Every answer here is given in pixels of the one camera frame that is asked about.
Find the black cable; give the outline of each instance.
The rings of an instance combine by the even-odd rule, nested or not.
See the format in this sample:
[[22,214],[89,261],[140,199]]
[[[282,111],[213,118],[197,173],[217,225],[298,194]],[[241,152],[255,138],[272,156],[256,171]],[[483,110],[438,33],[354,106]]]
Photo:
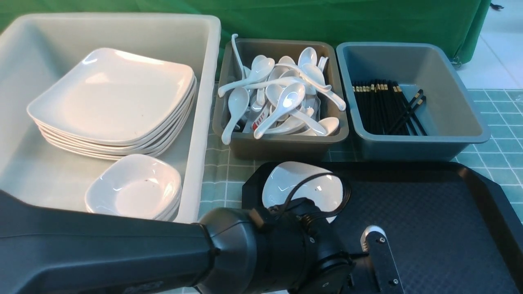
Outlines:
[[313,220],[313,219],[318,219],[318,218],[330,218],[330,217],[338,215],[345,208],[347,203],[349,202],[350,195],[352,194],[352,190],[353,189],[352,189],[352,186],[350,185],[350,182],[348,180],[346,180],[344,177],[342,177],[342,176],[340,176],[340,175],[338,175],[336,173],[328,172],[328,173],[319,173],[319,174],[315,174],[315,175],[309,176],[309,177],[305,178],[304,180],[302,180],[301,182],[299,182],[291,190],[291,192],[289,192],[289,194],[287,195],[287,198],[285,199],[285,202],[283,203],[282,207],[280,208],[280,210],[278,211],[278,213],[275,216],[276,220],[278,220],[283,215],[283,213],[285,213],[285,211],[287,210],[287,207],[289,206],[289,203],[292,200],[292,197],[294,196],[294,194],[296,194],[296,192],[298,191],[298,189],[301,186],[303,186],[304,184],[310,182],[311,180],[313,180],[315,178],[319,178],[319,177],[322,177],[322,176],[335,176],[342,182],[342,189],[343,189],[342,202],[333,211],[314,212],[314,213],[308,214],[308,216],[310,218],[312,218],[311,220]]

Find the table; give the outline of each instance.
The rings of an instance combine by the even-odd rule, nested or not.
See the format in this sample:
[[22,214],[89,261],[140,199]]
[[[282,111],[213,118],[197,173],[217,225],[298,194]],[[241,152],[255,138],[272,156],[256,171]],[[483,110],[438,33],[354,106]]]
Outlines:
[[[523,90],[471,89],[469,92],[492,136],[486,143],[469,146],[453,161],[500,184],[523,223]],[[359,161],[353,138],[330,148],[324,160]],[[199,217],[216,207],[240,208],[243,184],[264,163],[235,158],[214,134],[211,123]],[[196,292],[182,288],[167,293]]]

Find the green cloth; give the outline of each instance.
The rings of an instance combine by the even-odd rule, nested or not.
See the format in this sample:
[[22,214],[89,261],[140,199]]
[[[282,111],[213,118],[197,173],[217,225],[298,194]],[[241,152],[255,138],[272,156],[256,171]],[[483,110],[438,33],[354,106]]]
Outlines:
[[29,13],[208,14],[241,38],[431,43],[470,61],[490,0],[2,0],[0,30]]

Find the metal bracket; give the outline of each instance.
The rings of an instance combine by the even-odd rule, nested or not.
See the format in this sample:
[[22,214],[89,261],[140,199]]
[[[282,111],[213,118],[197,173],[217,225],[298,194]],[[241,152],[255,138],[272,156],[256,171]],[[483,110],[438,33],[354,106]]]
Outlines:
[[376,225],[370,225],[361,235],[360,243],[361,249],[369,253],[380,292],[404,294],[385,231]]

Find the black tray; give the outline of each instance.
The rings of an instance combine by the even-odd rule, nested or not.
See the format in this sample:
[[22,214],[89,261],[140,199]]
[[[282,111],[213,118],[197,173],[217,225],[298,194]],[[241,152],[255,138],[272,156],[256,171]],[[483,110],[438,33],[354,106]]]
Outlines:
[[[262,165],[245,183],[242,208],[262,205],[279,163]],[[499,185],[458,163],[320,163],[353,186],[332,222],[349,253],[361,252],[369,225],[390,242],[405,293],[523,293],[523,226]],[[366,260],[356,260],[355,286],[371,293]]]

